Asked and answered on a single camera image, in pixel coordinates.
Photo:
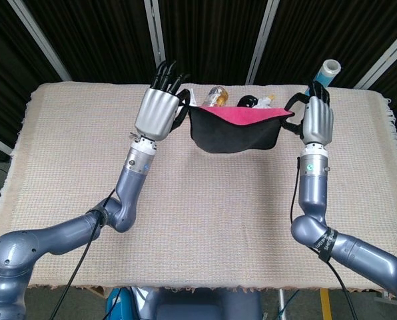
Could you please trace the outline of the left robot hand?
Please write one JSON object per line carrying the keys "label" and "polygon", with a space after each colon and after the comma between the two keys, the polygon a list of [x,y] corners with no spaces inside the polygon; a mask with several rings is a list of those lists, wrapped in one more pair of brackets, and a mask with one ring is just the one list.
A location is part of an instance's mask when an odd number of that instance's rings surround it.
{"label": "left robot hand", "polygon": [[170,132],[182,124],[189,111],[191,92],[180,89],[189,75],[176,75],[176,66],[176,61],[160,63],[143,96],[135,128],[139,135],[147,139],[166,139]]}

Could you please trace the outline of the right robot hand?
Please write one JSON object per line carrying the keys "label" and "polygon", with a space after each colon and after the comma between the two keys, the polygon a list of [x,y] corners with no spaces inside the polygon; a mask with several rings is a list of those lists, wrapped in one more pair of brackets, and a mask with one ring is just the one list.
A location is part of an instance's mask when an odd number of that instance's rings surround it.
{"label": "right robot hand", "polygon": [[334,124],[334,114],[330,108],[330,94],[319,81],[311,81],[308,89],[308,95],[296,93],[284,106],[285,111],[290,111],[297,102],[305,104],[301,123],[296,125],[284,120],[282,127],[299,135],[305,145],[318,143],[326,146],[332,142]]}

